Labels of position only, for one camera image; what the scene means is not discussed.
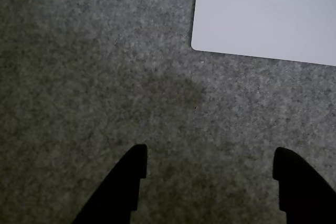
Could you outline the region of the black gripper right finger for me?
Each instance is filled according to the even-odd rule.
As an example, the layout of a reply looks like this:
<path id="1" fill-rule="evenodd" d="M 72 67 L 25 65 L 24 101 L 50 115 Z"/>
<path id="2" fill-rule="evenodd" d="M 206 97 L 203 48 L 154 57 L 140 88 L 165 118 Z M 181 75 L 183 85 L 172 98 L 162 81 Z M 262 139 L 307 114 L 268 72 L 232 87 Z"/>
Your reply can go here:
<path id="1" fill-rule="evenodd" d="M 335 223 L 335 191 L 299 154 L 276 148 L 272 176 L 287 223 Z"/>

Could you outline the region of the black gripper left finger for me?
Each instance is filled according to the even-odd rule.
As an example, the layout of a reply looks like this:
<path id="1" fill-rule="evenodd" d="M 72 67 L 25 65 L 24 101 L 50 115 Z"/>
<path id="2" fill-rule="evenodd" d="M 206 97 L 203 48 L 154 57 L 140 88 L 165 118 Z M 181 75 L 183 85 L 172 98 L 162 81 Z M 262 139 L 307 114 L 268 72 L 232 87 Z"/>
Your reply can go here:
<path id="1" fill-rule="evenodd" d="M 140 180 L 146 178 L 148 147 L 131 147 L 105 177 L 73 223 L 130 223 L 136 211 Z"/>

